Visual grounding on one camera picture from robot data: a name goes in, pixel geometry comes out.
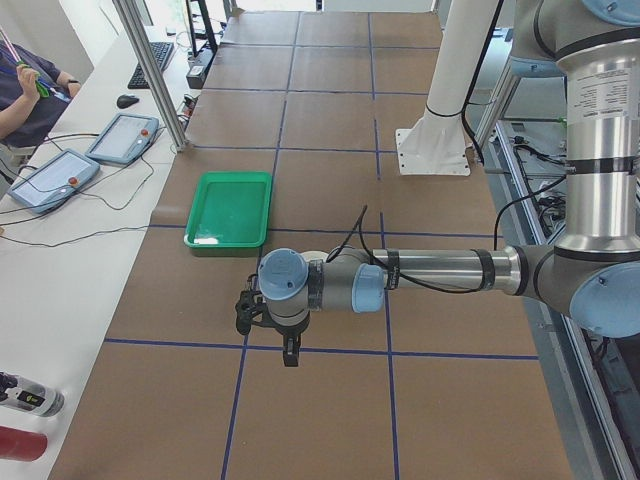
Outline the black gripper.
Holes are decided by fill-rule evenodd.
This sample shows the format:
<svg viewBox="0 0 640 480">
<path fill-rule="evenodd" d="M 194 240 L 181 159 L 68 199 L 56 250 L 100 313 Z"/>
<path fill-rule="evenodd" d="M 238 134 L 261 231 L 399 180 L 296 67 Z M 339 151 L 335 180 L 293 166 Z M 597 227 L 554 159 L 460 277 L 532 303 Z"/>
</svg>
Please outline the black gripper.
<svg viewBox="0 0 640 480">
<path fill-rule="evenodd" d="M 295 325 L 275 323 L 275 330 L 283 336 L 283 363 L 285 367 L 299 365 L 299 349 L 302 333 L 306 330 L 306 320 Z"/>
</svg>

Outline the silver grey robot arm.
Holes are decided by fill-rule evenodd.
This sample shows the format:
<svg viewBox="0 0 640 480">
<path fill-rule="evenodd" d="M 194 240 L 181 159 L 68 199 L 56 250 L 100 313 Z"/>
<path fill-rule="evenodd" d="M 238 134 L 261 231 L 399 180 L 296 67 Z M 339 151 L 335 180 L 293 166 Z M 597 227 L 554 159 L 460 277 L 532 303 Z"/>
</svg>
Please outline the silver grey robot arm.
<svg viewBox="0 0 640 480">
<path fill-rule="evenodd" d="M 268 253 L 236 304 L 236 327 L 272 328 L 298 362 L 317 310 L 375 312 L 409 285 L 451 294 L 497 289 L 536 299 L 609 338 L 639 331 L 639 5 L 520 1 L 512 57 L 554 63 L 567 80 L 565 229 L 551 245 L 491 250 Z"/>
</svg>

